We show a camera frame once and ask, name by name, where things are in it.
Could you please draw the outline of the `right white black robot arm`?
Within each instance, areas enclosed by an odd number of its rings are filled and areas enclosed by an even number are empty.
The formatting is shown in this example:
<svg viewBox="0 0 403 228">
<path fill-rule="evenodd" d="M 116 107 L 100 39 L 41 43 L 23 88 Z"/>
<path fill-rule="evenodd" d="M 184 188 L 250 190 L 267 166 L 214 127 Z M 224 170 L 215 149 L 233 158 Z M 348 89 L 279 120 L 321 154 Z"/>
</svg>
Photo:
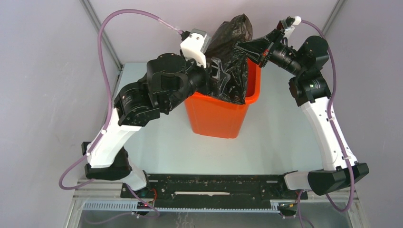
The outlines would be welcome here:
<svg viewBox="0 0 403 228">
<path fill-rule="evenodd" d="M 323 65 L 330 59 L 328 42 L 316 35 L 308 37 L 298 50 L 287 44 L 299 23 L 297 17 L 286 18 L 267 35 L 234 46 L 259 67 L 272 62 L 292 75 L 288 83 L 290 93 L 315 133 L 322 169 L 286 173 L 284 181 L 276 186 L 277 194 L 284 199 L 296 190 L 326 195 L 353 187 L 369 173 L 368 165 L 357 160 L 341 132 L 333 108 L 333 94 L 321 74 Z"/>
</svg>

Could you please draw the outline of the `black plastic trash bag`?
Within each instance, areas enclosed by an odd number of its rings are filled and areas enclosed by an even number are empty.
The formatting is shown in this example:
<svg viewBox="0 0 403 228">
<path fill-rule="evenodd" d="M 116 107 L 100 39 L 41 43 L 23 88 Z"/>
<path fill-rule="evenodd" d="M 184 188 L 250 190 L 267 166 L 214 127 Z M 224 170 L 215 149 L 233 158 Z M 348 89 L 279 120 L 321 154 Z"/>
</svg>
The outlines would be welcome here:
<svg viewBox="0 0 403 228">
<path fill-rule="evenodd" d="M 253 26 L 245 14 L 220 24 L 205 52 L 209 71 L 207 85 L 198 93 L 231 104 L 246 103 L 248 58 L 235 44 L 249 41 L 252 36 Z"/>
</svg>

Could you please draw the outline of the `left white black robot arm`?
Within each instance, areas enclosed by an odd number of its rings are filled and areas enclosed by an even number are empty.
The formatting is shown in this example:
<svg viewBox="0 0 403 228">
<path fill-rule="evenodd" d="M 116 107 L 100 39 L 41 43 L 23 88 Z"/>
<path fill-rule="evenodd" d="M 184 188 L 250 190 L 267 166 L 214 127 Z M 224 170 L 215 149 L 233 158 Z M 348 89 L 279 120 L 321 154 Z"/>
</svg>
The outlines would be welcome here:
<svg viewBox="0 0 403 228">
<path fill-rule="evenodd" d="M 221 95 L 230 80 L 230 74 L 216 57 L 205 67 L 198 66 L 194 59 L 165 53 L 148 61 L 146 68 L 142 78 L 117 93 L 101 138 L 83 144 L 83 151 L 88 154 L 85 165 L 88 179 L 119 180 L 139 198 L 148 196 L 150 184 L 146 172 L 129 160 L 124 148 L 128 139 L 194 93 Z"/>
</svg>

